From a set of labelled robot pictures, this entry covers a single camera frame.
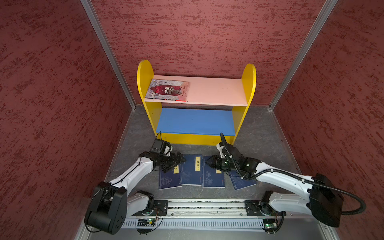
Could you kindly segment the pink Hamlet picture book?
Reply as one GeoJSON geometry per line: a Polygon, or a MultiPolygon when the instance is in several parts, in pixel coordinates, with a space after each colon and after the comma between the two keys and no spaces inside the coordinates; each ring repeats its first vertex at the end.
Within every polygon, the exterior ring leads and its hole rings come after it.
{"type": "Polygon", "coordinates": [[[189,87],[189,82],[152,79],[145,98],[185,102],[189,87]]]}

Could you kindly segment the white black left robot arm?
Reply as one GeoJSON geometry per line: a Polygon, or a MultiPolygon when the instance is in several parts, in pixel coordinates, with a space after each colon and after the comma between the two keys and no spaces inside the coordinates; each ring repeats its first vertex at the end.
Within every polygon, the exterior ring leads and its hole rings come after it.
{"type": "Polygon", "coordinates": [[[136,185],[155,168],[163,173],[183,164],[186,159],[180,152],[173,152],[169,142],[155,139],[151,149],[138,155],[136,162],[111,182],[100,182],[94,189],[85,214],[88,232],[116,234],[126,219],[136,213],[163,213],[155,205],[154,195],[146,191],[129,194],[136,185]]]}

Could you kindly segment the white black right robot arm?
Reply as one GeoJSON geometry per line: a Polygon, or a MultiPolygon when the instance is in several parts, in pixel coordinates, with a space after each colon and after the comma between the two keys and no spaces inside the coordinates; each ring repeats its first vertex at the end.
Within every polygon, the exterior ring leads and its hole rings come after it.
{"type": "Polygon", "coordinates": [[[247,206],[251,212],[259,212],[264,216],[300,213],[311,215],[330,227],[340,226],[344,198],[333,189],[333,184],[325,176],[318,174],[311,177],[286,172],[258,159],[245,157],[229,144],[219,143],[217,149],[219,155],[205,161],[212,169],[233,171],[242,180],[256,180],[287,191],[286,194],[266,191],[261,200],[247,206]]]}

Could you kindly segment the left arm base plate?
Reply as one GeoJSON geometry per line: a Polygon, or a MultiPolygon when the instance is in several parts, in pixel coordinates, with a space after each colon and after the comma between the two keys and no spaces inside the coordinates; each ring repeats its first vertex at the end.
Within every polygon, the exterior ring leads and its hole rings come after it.
{"type": "Polygon", "coordinates": [[[140,211],[134,214],[134,216],[166,216],[168,211],[168,200],[154,200],[154,207],[150,211],[140,211]]]}

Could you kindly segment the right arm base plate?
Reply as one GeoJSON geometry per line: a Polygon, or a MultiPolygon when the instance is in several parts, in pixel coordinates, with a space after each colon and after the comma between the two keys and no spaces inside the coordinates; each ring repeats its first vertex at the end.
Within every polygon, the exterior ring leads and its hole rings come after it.
{"type": "Polygon", "coordinates": [[[277,212],[275,209],[272,208],[272,206],[267,202],[261,202],[261,201],[251,201],[246,200],[245,201],[245,209],[247,212],[247,216],[264,216],[264,217],[281,217],[285,216],[285,212],[277,212]]]}

